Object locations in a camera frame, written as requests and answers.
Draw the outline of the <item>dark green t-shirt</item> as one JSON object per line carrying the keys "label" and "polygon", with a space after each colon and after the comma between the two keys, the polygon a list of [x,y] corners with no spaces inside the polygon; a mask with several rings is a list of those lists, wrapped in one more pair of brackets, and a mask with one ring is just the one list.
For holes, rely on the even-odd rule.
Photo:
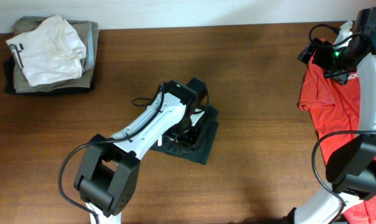
{"label": "dark green t-shirt", "polygon": [[218,115],[219,111],[213,106],[209,106],[205,110],[204,122],[202,123],[203,135],[195,149],[187,149],[164,139],[161,146],[155,143],[150,150],[206,165],[219,126],[217,122]]}

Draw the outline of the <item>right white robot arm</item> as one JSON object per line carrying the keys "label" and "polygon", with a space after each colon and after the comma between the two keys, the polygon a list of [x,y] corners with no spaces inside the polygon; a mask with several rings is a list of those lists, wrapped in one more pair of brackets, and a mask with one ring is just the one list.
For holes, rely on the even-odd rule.
{"label": "right white robot arm", "polygon": [[283,223],[376,223],[376,7],[334,27],[336,40],[311,37],[299,107],[308,111],[326,165],[321,188]]}

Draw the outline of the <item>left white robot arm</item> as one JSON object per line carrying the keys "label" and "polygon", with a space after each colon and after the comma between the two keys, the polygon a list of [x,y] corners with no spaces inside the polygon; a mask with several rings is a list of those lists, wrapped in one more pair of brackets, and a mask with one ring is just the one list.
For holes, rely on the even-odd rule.
{"label": "left white robot arm", "polygon": [[97,134],[83,147],[84,155],[73,186],[79,191],[92,223],[111,222],[131,200],[141,160],[154,145],[197,152],[204,135],[205,111],[199,108],[208,95],[205,82],[192,78],[184,85],[163,83],[131,124],[109,138]]}

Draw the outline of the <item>red printed t-shirt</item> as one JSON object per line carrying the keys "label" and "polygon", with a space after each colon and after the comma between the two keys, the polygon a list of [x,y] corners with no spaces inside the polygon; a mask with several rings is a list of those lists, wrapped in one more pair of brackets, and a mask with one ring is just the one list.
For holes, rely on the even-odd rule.
{"label": "red printed t-shirt", "polygon": [[[298,106],[309,111],[319,138],[334,131],[355,130],[360,116],[359,77],[351,73],[341,85],[325,79],[324,70],[309,60]],[[376,197],[346,210],[343,216],[349,223],[376,223]]]}

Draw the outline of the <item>khaki folded garment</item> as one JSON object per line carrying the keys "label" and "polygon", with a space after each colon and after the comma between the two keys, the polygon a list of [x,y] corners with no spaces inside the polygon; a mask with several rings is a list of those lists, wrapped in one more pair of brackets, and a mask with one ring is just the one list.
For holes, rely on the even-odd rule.
{"label": "khaki folded garment", "polygon": [[69,20],[68,23],[77,31],[80,40],[86,47],[86,57],[80,60],[82,65],[82,76],[77,79],[64,80],[60,82],[30,86],[26,80],[22,69],[17,64],[14,58],[16,67],[14,69],[14,88],[18,94],[44,91],[50,92],[52,90],[66,88],[66,87],[83,87],[88,88],[94,77],[94,66],[96,60],[96,53],[98,48],[98,24],[92,21],[76,21]]}

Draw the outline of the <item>black folded garment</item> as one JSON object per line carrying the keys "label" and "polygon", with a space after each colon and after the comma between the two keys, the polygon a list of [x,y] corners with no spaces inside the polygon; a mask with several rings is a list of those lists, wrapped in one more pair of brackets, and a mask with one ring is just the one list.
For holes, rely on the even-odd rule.
{"label": "black folded garment", "polygon": [[[14,88],[14,69],[16,67],[16,63],[13,57],[10,57],[3,63],[4,66],[4,76],[6,77],[6,87],[4,89],[5,93],[18,95],[16,89]],[[44,91],[34,91],[34,92],[27,92],[27,93],[20,93],[20,95],[30,95],[30,96],[59,96],[59,95],[73,95],[73,94],[80,94],[80,93],[88,93],[95,89],[95,82],[94,80],[91,81],[90,86],[88,88],[83,87],[66,87],[60,88],[56,90],[52,90],[50,92]]]}

